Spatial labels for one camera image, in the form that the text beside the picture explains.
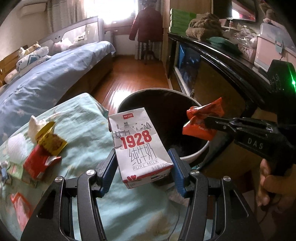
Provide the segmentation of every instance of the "green cloth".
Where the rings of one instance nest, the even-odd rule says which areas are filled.
[[[211,37],[208,39],[208,41],[211,43],[211,45],[218,47],[222,50],[225,50],[229,53],[232,53],[234,55],[241,55],[242,53],[238,49],[238,47],[230,42],[229,40],[222,38],[222,37]]]

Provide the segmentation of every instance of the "human hand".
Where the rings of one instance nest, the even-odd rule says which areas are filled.
[[[296,165],[286,173],[286,176],[271,175],[268,162],[263,159],[260,164],[259,189],[256,195],[258,206],[266,206],[270,202],[268,192],[281,194],[282,198],[277,204],[277,211],[283,212],[293,205],[296,198]]]

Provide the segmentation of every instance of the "orange snack wrapper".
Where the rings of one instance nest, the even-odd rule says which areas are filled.
[[[31,217],[33,212],[31,205],[19,192],[17,192],[16,194],[11,194],[10,200],[15,208],[20,229],[21,231],[24,231],[25,226],[27,225],[27,222],[29,221],[29,218]]]
[[[183,126],[182,134],[211,141],[217,131],[206,128],[204,119],[209,115],[215,117],[222,117],[224,115],[222,97],[201,107],[190,107],[190,109],[187,110],[189,121]]]
[[[37,144],[27,157],[23,167],[32,179],[41,180],[45,170],[61,160],[60,156],[51,156],[43,146]]]

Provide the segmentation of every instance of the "green light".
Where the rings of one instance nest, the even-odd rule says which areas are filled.
[[[290,75],[291,75],[291,78],[292,78],[292,85],[294,86],[294,90],[295,90],[295,92],[296,92],[296,82],[295,82],[294,77],[293,77],[293,75],[292,75],[292,72],[291,72],[290,66],[288,66],[288,67],[289,67]]]

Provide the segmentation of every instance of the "black trash bag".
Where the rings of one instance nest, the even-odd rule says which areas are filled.
[[[182,135],[188,122],[186,111],[197,106],[191,98],[171,90],[145,89],[128,96],[119,106],[118,113],[145,108],[166,150],[175,148],[180,157],[196,153],[207,141]]]

